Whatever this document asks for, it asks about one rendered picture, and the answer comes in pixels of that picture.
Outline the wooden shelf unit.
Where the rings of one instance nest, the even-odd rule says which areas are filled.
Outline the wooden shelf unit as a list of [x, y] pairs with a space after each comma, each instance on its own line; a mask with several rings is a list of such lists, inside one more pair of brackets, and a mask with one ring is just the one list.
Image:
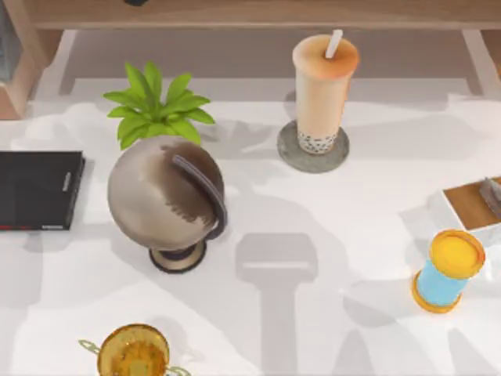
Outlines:
[[[501, 0], [0, 0], [24, 51], [44, 70], [64, 32], [76, 49], [60, 86], [79, 78], [124, 77], [121, 61], [158, 62], [165, 74], [191, 67], [202, 78], [280, 78], [285, 54], [309, 31], [341, 27], [372, 63], [365, 71], [390, 76], [383, 36], [401, 46], [395, 64], [419, 63], [431, 72], [429, 53], [444, 54], [451, 34], [478, 30], [496, 67], [501, 97]], [[439, 37], [431, 50], [411, 49], [412, 33]]]

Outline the blue and yellow can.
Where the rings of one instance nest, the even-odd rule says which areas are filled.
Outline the blue and yellow can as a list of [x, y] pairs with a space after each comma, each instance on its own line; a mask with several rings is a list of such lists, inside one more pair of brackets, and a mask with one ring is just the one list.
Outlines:
[[431, 313], [447, 313], [460, 301], [470, 278], [485, 263], [481, 242], [463, 230], [443, 230], [431, 242], [429, 258], [413, 278], [416, 303]]

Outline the grey round coaster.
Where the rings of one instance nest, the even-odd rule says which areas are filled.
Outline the grey round coaster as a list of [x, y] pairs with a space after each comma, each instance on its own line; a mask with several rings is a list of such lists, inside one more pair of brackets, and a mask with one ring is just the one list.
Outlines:
[[350, 150], [347, 133], [340, 128], [333, 141], [333, 147], [325, 154], [310, 154], [304, 151], [297, 140], [297, 122], [286, 124], [277, 136], [277, 150], [280, 157], [292, 168], [301, 172], [319, 174], [330, 172], [341, 166]]

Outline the bubble tea cup with straw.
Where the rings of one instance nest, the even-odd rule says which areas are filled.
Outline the bubble tea cup with straw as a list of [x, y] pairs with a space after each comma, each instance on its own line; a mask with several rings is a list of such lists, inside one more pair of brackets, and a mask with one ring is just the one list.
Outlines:
[[337, 138], [359, 52], [335, 29], [300, 41], [292, 59], [299, 146], [310, 154], [325, 154]]

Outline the gold trophy cup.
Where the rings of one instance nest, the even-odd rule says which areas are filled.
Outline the gold trophy cup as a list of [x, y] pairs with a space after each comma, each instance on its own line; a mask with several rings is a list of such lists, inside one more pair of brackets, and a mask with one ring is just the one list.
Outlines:
[[78, 343], [97, 355], [99, 376], [192, 376], [170, 364], [167, 339], [149, 324], [119, 327], [100, 346], [85, 339]]

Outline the wooden framed board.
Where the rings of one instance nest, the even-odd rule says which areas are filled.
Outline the wooden framed board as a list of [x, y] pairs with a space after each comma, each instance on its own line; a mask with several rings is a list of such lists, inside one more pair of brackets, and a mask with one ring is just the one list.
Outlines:
[[481, 182], [472, 182], [443, 191], [467, 230], [501, 223], [480, 194]]

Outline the green leafy plant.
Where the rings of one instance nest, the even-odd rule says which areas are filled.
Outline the green leafy plant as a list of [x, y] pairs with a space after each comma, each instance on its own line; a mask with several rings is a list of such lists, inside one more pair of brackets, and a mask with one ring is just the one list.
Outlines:
[[193, 122], [213, 125], [215, 119], [203, 109], [211, 101], [189, 89], [190, 73], [174, 77], [164, 92], [163, 75], [153, 62], [147, 62], [143, 70], [128, 62], [124, 68], [129, 87], [103, 94], [104, 99], [117, 104], [107, 117], [121, 120], [117, 141], [122, 150], [156, 136], [180, 136], [201, 143]]

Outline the brown globe on stand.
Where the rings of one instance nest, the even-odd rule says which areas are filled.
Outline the brown globe on stand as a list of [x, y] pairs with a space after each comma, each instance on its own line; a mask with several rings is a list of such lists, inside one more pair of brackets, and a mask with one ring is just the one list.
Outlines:
[[147, 248], [166, 273], [185, 273], [228, 224], [222, 172], [201, 146], [154, 136], [130, 146], [110, 172], [110, 214], [121, 232]]

